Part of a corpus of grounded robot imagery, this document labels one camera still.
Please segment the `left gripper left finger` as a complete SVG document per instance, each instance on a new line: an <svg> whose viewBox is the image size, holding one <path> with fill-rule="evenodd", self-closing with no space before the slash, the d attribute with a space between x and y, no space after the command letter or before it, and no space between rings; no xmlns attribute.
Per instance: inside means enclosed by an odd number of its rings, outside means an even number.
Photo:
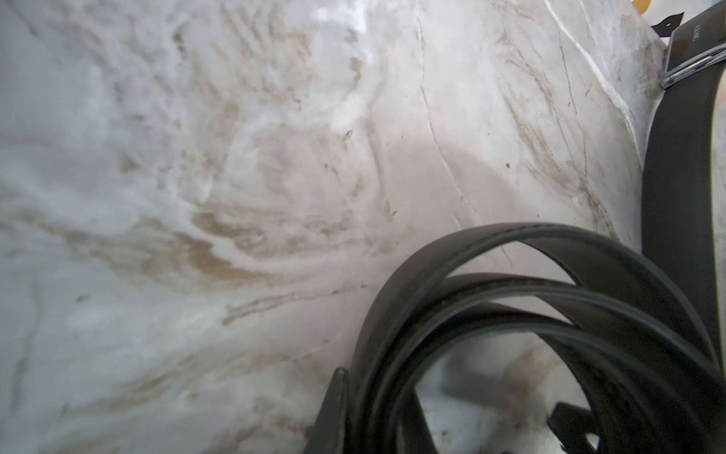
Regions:
<svg viewBox="0 0 726 454"><path fill-rule="evenodd" d="M334 370L304 454L343 454L349 410L349 372Z"/></svg>

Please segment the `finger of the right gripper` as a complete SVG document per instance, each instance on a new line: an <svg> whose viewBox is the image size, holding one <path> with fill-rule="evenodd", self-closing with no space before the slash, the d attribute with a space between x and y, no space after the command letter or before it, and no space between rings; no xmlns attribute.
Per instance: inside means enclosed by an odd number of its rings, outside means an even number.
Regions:
<svg viewBox="0 0 726 454"><path fill-rule="evenodd" d="M590 410L558 402L548 416L548 427L559 440L564 453L599 453L600 430Z"/></svg>

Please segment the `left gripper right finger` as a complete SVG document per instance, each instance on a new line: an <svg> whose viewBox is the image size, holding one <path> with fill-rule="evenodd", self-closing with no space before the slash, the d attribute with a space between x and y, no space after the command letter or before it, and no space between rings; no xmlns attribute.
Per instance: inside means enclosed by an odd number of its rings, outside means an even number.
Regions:
<svg viewBox="0 0 726 454"><path fill-rule="evenodd" d="M410 397L404 404L403 410L401 410L399 427L400 453L438 453L416 391L410 394Z"/></svg>

